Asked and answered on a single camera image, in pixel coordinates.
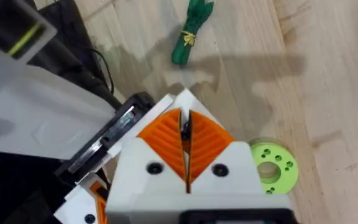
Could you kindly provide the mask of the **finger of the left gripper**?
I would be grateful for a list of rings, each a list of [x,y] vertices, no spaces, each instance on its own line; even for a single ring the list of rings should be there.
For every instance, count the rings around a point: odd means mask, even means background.
[[[181,123],[185,124],[190,118],[190,111],[195,111],[203,116],[209,118],[210,120],[214,121],[215,123],[219,124],[222,128],[224,127],[205,107],[202,102],[200,102],[197,97],[192,94],[189,89],[184,89],[177,95],[170,95],[173,102],[170,106],[165,110],[170,111],[173,109],[181,109]]]
[[[54,212],[54,217],[65,224],[99,224],[102,221],[102,212],[99,212],[98,199],[95,187],[106,187],[95,173],[90,173],[75,183],[75,187],[64,196],[64,201]]]

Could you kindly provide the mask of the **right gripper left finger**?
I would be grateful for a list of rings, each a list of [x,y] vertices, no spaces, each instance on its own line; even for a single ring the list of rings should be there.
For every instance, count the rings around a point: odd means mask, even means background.
[[[181,110],[158,116],[122,145],[111,194],[186,194],[186,168],[181,145]]]

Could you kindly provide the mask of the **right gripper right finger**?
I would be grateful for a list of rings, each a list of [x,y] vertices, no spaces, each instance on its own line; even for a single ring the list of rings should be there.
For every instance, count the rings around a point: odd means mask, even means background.
[[[187,188],[190,194],[261,194],[250,146],[236,141],[220,124],[190,111],[190,155]]]

